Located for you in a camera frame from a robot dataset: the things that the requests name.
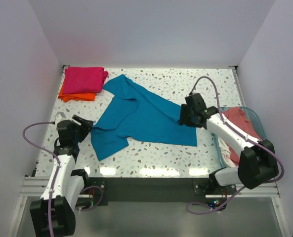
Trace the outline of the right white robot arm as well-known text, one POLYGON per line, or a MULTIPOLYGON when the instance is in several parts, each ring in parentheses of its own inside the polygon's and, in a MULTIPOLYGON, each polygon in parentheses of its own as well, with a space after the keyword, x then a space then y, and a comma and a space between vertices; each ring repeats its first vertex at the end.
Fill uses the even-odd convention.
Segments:
POLYGON ((274 146, 269 140, 258 140, 235 126, 220 108, 207 107, 202 96, 190 94, 181 106, 179 124, 208 130, 223 139, 240 157, 237 167, 219 169, 209 175, 208 188, 221 193, 227 185, 242 184, 254 189, 279 174, 274 146))

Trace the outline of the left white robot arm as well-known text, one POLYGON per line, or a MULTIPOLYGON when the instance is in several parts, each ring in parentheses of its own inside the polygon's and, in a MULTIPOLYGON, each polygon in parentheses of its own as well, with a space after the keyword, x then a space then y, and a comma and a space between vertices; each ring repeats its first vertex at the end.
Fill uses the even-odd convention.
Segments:
POLYGON ((77 115, 66 119, 59 112, 52 124, 56 125, 58 138, 54 142, 53 169, 39 200, 33 201, 30 214, 38 237, 65 237, 75 232, 75 207, 79 194, 90 189, 88 174, 75 169, 81 143, 90 133, 93 121, 77 115))

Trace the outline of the blue t shirt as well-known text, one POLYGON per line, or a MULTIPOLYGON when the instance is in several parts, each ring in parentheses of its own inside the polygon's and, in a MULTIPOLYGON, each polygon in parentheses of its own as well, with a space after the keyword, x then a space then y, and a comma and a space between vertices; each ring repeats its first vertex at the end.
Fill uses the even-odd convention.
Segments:
POLYGON ((125 75, 108 81, 103 89, 114 97, 91 130, 98 160, 127 147, 128 137, 141 142, 197 145, 196 129, 179 125, 180 105, 148 91, 125 75))

